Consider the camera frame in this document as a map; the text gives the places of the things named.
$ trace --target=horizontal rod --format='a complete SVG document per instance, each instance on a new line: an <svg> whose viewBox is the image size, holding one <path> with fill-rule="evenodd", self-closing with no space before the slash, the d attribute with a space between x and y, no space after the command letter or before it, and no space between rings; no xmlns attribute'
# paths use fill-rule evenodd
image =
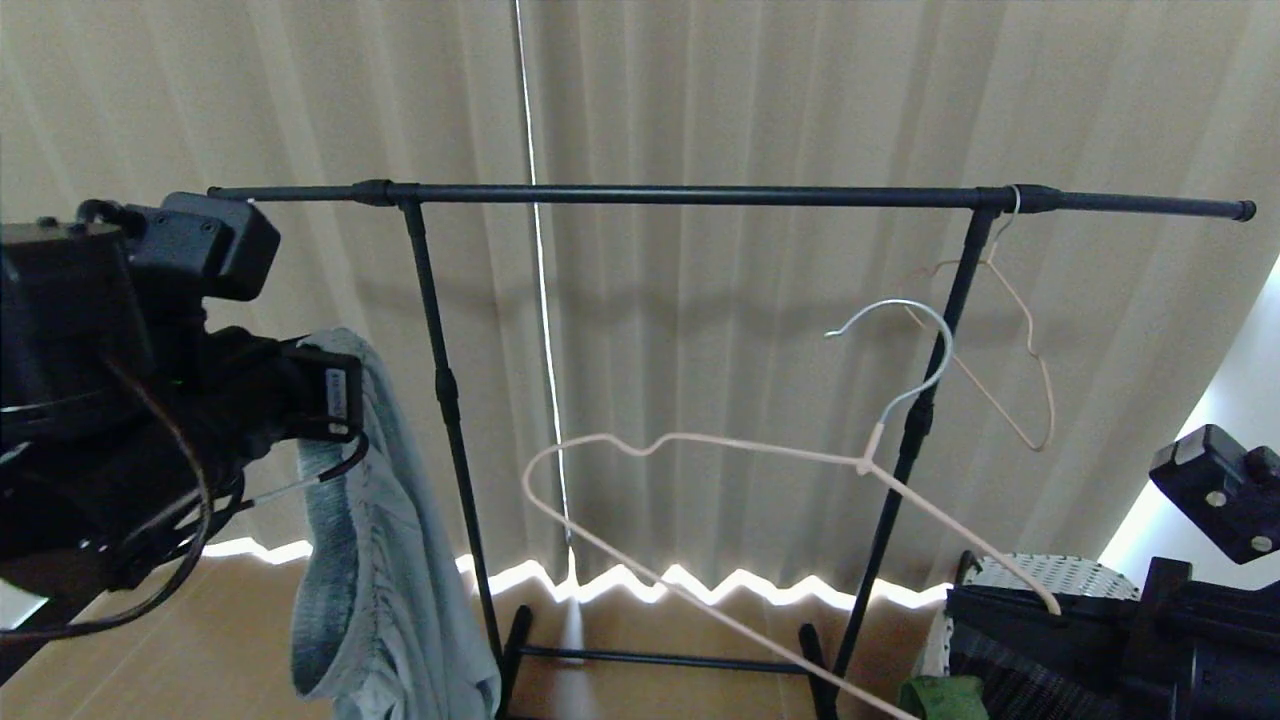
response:
<svg viewBox="0 0 1280 720"><path fill-rule="evenodd" d="M1062 192L1019 184L1019 211L1096 210L1197 215L1248 220L1249 200L1196 200L1142 195ZM259 202L355 201L393 206L403 202L550 202L626 205L774 205L820 208L996 208L1011 213L1015 193L1006 187L767 187L660 184L420 184L372 179L343 186L210 187L212 197Z"/></svg>
<svg viewBox="0 0 1280 720"><path fill-rule="evenodd" d="M564 660L611 660L614 662L640 662L644 665L681 665L685 667L713 667L716 670L746 670L749 673L777 673L781 675L808 675L799 665L790 662L762 662L730 657L701 657L698 655L667 655L660 652L622 652L614 650L568 650L526 644L521 655L532 657L561 657Z"/></svg>

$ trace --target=green cloth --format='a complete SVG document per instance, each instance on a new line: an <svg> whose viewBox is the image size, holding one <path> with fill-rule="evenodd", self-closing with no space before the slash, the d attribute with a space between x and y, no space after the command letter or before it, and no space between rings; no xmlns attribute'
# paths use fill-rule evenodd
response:
<svg viewBox="0 0 1280 720"><path fill-rule="evenodd" d="M988 720L982 706L982 678L928 678L902 684L897 706L925 720Z"/></svg>

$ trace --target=cloth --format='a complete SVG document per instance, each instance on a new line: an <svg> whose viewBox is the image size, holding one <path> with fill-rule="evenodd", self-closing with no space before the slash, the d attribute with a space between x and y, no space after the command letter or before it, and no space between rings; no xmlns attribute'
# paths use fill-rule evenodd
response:
<svg viewBox="0 0 1280 720"><path fill-rule="evenodd" d="M385 368L347 329L302 342L364 363L369 455L306 492L315 550L293 607L298 694L333 698L339 720L492 717L498 666ZM300 475L332 468L355 445L300 442Z"/></svg>
<svg viewBox="0 0 1280 720"><path fill-rule="evenodd" d="M970 676L911 678L899 691L897 706L925 720L988 720L982 680Z"/></svg>

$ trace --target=beige curtain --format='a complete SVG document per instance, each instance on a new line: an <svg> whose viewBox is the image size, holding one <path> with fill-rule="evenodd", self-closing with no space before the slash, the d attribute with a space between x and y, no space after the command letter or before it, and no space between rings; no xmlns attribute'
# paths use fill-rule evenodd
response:
<svg viewBox="0 0 1280 720"><path fill-rule="evenodd" d="M1059 213L1018 220L1005 273L1037 315L1059 437L1024 450L948 374L913 486L1002 547L1098 552L1185 418L1280 247L1280 6L1233 4L522 3L539 182L973 186L1251 197L1249 224ZM10 0L4 218L90 196L209 184L529 182L507 3ZM449 507L412 258L393 210L265 206L285 236L264 297L212 325L284 337L347 324L392 369ZM564 437L668 429L856 452L931 343L896 313L822 332L955 258L961 213L540 209ZM563 577L563 534L518 471L553 442L531 215L428 208L445 333L493 571ZM908 290L941 306L947 281ZM1038 428L1020 315L979 275L966 360ZM897 428L882 446L891 464ZM293 475L287 451L255 489ZM748 568L850 589L883 491L849 473L677 447L566 456L573 516L709 585ZM539 475L558 495L554 464ZM448 518L466 552L457 515ZM305 534L298 498L246 518ZM904 510L888 579L950 571L960 544ZM581 580L607 562L575 541Z"/></svg>

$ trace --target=white label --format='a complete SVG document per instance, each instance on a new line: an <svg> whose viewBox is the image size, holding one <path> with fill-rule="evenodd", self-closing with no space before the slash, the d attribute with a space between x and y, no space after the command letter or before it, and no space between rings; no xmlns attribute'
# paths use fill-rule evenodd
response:
<svg viewBox="0 0 1280 720"><path fill-rule="evenodd" d="M332 418L346 418L347 416L347 370L340 368L325 368L324 370L324 393L325 400L329 405L329 416ZM329 423L329 432L333 434L342 434L347 432L347 425L339 423Z"/></svg>

